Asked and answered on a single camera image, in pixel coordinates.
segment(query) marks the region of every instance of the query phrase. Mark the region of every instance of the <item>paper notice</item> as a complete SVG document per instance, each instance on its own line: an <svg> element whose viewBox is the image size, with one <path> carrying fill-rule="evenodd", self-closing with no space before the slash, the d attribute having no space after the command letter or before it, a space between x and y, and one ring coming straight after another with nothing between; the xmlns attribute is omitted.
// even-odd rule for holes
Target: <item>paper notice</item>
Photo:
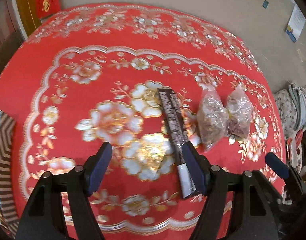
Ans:
<svg viewBox="0 0 306 240"><path fill-rule="evenodd" d="M299 35L303 30L305 21L306 20L304 15L302 14L297 4L295 4L291 19L289 20L286 28L286 33L289 35L293 42L297 41L297 39L299 38Z"/></svg>

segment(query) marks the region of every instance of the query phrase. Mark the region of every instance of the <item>floor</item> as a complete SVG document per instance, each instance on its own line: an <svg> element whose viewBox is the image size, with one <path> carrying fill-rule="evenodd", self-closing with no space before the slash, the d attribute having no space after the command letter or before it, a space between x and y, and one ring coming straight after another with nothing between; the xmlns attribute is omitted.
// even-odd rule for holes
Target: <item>floor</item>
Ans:
<svg viewBox="0 0 306 240"><path fill-rule="evenodd" d="M62 8L98 2L130 2L183 11L228 29L241 37L264 72L273 92L288 83L306 85L306 24L293 43L285 28L293 0L61 0Z"/></svg>

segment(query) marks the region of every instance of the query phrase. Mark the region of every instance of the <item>red tablecloth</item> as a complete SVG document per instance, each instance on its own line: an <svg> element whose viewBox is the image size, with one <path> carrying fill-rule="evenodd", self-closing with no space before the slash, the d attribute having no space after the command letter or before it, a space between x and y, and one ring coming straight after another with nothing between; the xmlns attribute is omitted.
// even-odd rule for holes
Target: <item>red tablecloth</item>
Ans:
<svg viewBox="0 0 306 240"><path fill-rule="evenodd" d="M225 137L204 152L195 113L206 84L223 101L242 85L255 108L247 140ZM1 75L0 109L17 122L12 186L18 213L44 171L67 172L109 141L114 155L90 198L106 238L188 239L205 198L180 199L154 96L163 86L177 92L190 138L211 163L234 173L260 169L281 191L282 180L264 162L269 151L285 160L280 120L267 82L242 40L183 13L99 4L54 15ZM166 156L155 176L148 168L159 165L148 154L153 151ZM231 197L220 235L228 225ZM65 194L63 206L72 225Z"/></svg>

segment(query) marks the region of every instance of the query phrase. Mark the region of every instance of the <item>bag of dried food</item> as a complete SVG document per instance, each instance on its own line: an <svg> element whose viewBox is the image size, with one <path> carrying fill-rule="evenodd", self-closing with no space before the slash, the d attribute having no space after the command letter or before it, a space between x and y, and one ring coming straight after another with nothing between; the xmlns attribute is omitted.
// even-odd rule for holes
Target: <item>bag of dried food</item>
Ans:
<svg viewBox="0 0 306 240"><path fill-rule="evenodd" d="M213 86L207 86L202 92L197 122L201 141L207 150L228 133L229 113Z"/></svg>
<svg viewBox="0 0 306 240"><path fill-rule="evenodd" d="M227 97L226 109L231 115L229 132L243 139L248 138L253 105L240 85Z"/></svg>

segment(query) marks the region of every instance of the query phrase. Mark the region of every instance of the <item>metal screw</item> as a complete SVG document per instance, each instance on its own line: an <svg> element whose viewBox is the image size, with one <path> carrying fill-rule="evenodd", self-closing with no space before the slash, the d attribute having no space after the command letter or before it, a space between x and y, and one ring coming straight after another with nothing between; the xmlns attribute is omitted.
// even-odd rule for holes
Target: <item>metal screw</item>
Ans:
<svg viewBox="0 0 306 240"><path fill-rule="evenodd" d="M42 177L47 178L47 177L49 177L51 174L52 174L51 172L46 171L46 172L44 172L44 173L42 174Z"/></svg>
<svg viewBox="0 0 306 240"><path fill-rule="evenodd" d="M244 174L247 177L252 177L252 175L253 175L251 171L245 171Z"/></svg>
<svg viewBox="0 0 306 240"><path fill-rule="evenodd" d="M82 166L82 165L75 166L75 167L74 167L74 170L75 170L76 172L80 172L80 171L83 170L83 166Z"/></svg>
<svg viewBox="0 0 306 240"><path fill-rule="evenodd" d="M220 170L220 167L219 166L217 166L217 165L212 165L211 166L211 169L212 169L212 171L219 171Z"/></svg>

